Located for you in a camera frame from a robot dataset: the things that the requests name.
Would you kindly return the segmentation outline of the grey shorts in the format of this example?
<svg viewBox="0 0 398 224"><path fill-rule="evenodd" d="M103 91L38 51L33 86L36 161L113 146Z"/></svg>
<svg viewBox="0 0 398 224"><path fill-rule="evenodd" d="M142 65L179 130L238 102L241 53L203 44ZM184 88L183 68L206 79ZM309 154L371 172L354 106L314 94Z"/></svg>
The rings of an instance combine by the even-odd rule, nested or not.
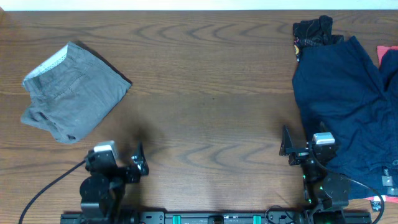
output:
<svg viewBox="0 0 398 224"><path fill-rule="evenodd" d="M57 142L74 144L94 130L131 83L69 42L26 75L22 86L31 98L22 123L48 131Z"/></svg>

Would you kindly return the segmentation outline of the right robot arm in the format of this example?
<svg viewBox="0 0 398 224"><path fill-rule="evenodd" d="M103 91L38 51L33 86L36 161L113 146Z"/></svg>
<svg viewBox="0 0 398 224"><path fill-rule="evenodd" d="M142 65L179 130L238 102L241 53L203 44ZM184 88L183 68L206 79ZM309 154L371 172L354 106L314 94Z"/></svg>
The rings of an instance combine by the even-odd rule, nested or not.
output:
<svg viewBox="0 0 398 224"><path fill-rule="evenodd" d="M326 168L336 151L332 133L316 133L305 147L296 147L286 126L282 128L281 156L303 172L303 194L309 203L301 214L289 215L292 223L348 223L343 209L348 206L349 180Z"/></svg>

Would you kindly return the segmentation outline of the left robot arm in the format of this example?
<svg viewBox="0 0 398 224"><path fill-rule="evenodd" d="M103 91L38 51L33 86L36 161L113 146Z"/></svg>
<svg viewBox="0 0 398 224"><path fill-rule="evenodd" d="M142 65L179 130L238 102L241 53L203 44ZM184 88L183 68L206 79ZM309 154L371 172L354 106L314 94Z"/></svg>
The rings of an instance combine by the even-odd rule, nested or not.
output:
<svg viewBox="0 0 398 224"><path fill-rule="evenodd" d="M139 223L133 210L121 208L127 184L140 182L149 174L149 166L141 142L131 156L132 164L119 167L118 150L114 141L97 144L85 157L85 169L90 176L80 185L83 223Z"/></svg>

